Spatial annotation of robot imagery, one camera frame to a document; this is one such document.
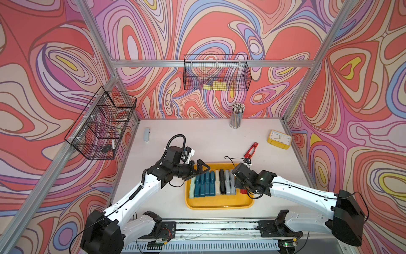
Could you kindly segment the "dark teal pruning pliers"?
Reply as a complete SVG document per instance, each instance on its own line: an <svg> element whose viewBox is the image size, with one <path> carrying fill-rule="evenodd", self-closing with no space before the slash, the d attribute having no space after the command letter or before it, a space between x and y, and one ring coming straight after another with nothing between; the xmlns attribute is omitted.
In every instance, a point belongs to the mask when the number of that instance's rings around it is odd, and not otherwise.
<svg viewBox="0 0 406 254"><path fill-rule="evenodd" d="M195 177L195 190L194 190L194 198L200 197L200 176Z"/></svg>

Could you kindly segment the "grey pruning pliers angled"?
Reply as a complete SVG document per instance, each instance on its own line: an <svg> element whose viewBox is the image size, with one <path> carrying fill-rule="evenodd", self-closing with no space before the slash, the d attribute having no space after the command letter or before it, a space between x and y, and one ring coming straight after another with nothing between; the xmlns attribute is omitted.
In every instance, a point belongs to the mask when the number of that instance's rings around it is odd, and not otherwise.
<svg viewBox="0 0 406 254"><path fill-rule="evenodd" d="M235 176L230 173L230 191L232 195L236 195Z"/></svg>

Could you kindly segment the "pale green pruning pliers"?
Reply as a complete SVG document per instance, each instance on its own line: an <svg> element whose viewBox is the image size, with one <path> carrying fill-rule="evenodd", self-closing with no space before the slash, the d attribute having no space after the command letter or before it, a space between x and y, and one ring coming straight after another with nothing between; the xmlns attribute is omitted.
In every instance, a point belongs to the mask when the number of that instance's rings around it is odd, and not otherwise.
<svg viewBox="0 0 406 254"><path fill-rule="evenodd" d="M196 179L192 178L190 180L190 187L189 187L189 198L190 199L195 198L195 186L196 186Z"/></svg>

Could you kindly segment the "grey pruning pliers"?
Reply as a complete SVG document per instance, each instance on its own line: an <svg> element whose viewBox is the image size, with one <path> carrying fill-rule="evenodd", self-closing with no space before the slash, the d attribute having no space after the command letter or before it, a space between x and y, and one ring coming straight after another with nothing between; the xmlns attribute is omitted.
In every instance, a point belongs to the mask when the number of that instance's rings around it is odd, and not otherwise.
<svg viewBox="0 0 406 254"><path fill-rule="evenodd" d="M231 195L230 172L228 169L225 170L225 189L226 189L226 195Z"/></svg>

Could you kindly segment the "black pruning pliers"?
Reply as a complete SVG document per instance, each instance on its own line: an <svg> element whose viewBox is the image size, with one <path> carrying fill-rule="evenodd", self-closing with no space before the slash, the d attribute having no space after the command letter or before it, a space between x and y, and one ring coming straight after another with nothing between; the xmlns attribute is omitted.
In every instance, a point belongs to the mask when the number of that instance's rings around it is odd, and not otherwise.
<svg viewBox="0 0 406 254"><path fill-rule="evenodd" d="M225 195L226 194L226 187L225 187L225 171L224 171L224 169L219 170L219 182L220 182L221 195Z"/></svg>

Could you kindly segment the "beige pruning pliers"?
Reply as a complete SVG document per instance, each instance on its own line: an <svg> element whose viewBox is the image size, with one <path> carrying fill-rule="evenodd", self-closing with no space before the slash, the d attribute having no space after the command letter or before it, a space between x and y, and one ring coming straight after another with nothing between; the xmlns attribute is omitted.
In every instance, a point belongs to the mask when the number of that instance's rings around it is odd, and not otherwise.
<svg viewBox="0 0 406 254"><path fill-rule="evenodd" d="M215 195L218 196L221 194L221 184L220 184L220 176L219 171L215 171Z"/></svg>

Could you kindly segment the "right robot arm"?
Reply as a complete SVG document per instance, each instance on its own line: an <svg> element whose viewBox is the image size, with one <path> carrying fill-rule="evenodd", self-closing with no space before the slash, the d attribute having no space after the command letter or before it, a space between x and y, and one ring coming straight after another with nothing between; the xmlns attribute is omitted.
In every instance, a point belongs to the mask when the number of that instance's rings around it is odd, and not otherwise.
<svg viewBox="0 0 406 254"><path fill-rule="evenodd" d="M350 246L362 244L366 215L354 198L354 194L340 190L326 192L291 182L275 173L263 170L256 173L240 163L233 170L235 187L246 189L256 197L277 197L292 201L312 210L308 214L281 210L270 226L263 231L287 237L300 232L331 234Z"/></svg>

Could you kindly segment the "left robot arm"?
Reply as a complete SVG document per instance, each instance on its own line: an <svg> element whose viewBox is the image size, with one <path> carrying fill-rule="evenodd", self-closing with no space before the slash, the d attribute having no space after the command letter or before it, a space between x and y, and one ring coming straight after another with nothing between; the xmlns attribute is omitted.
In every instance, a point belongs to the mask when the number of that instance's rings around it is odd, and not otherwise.
<svg viewBox="0 0 406 254"><path fill-rule="evenodd" d="M95 210L88 216L80 248L88 254L120 254L138 238L159 234L162 219L156 213L147 211L137 220L130 219L174 177L187 181L210 170L202 160L191 160L193 155L190 147L166 148L163 156L143 171L141 181L130 192L104 211Z"/></svg>

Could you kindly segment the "yellow plastic storage tray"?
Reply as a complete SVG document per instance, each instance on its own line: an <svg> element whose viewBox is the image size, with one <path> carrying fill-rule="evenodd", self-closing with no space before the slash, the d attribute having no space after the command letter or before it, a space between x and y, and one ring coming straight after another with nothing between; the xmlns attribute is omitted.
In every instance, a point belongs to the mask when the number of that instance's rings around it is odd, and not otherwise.
<svg viewBox="0 0 406 254"><path fill-rule="evenodd" d="M237 189L235 195L218 195L209 197L190 198L191 180L185 183L185 203L192 210L229 210L243 209L251 207L255 200L248 197L247 194L241 193Z"/></svg>

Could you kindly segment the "light blue-grey pliers far left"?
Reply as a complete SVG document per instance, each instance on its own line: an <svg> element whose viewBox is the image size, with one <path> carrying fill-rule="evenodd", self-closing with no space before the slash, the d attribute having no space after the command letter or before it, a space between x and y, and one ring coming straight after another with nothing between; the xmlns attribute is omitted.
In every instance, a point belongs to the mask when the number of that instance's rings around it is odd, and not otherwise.
<svg viewBox="0 0 406 254"><path fill-rule="evenodd" d="M150 141L150 128L145 128L143 140L145 143L148 143Z"/></svg>

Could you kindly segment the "yellow alarm clock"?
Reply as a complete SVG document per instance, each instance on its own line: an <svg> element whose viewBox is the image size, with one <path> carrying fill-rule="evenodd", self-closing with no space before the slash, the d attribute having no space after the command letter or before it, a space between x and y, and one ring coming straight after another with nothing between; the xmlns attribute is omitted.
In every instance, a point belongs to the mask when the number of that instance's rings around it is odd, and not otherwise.
<svg viewBox="0 0 406 254"><path fill-rule="evenodd" d="M267 143L275 147L287 150L291 146L292 136L282 132L271 130L267 138Z"/></svg>

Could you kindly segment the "pencil holder cup with pencils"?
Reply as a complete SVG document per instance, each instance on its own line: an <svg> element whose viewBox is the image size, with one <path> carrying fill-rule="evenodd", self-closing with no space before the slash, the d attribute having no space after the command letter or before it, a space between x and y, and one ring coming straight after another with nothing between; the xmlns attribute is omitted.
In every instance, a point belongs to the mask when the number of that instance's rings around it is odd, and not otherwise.
<svg viewBox="0 0 406 254"><path fill-rule="evenodd" d="M241 126L245 105L243 103L235 103L232 106L229 126L233 129L238 129Z"/></svg>

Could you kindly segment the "yellow sticky notes in basket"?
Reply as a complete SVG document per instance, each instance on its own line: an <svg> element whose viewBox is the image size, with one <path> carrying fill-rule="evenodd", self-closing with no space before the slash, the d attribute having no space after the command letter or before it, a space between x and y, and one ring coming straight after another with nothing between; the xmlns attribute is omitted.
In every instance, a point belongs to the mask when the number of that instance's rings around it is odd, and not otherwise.
<svg viewBox="0 0 406 254"><path fill-rule="evenodd" d="M228 87L224 81L213 81L211 85L204 84L202 89L207 91L227 91Z"/></svg>

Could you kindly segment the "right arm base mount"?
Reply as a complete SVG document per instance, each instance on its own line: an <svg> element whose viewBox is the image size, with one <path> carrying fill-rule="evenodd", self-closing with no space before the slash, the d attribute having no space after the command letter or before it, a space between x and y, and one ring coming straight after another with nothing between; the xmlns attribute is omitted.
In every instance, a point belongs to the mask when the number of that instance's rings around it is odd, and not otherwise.
<svg viewBox="0 0 406 254"><path fill-rule="evenodd" d="M285 218L289 210L280 210L278 216L274 220L260 220L258 221L258 230L262 238L298 238L303 237L302 231L292 231L285 224Z"/></svg>

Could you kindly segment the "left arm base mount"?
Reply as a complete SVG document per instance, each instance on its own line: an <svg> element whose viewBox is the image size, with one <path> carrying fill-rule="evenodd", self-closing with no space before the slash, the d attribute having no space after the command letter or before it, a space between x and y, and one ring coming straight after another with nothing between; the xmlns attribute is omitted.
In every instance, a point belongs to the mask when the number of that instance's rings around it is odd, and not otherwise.
<svg viewBox="0 0 406 254"><path fill-rule="evenodd" d="M141 239L163 239L170 240L176 236L176 226L175 221L164 221L162 217L157 215L152 211L146 211L143 215L147 215L149 219L154 222L154 227L150 234L144 235Z"/></svg>

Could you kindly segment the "aluminium front rail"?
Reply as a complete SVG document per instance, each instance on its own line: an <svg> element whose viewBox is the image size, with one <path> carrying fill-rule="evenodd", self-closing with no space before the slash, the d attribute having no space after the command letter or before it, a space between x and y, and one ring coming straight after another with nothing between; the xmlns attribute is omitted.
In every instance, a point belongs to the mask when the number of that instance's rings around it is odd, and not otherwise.
<svg viewBox="0 0 406 254"><path fill-rule="evenodd" d="M262 238L258 220L175 220L176 236L170 240L141 239L120 254L169 253L275 253L352 254L354 249L321 233L303 232L298 238Z"/></svg>

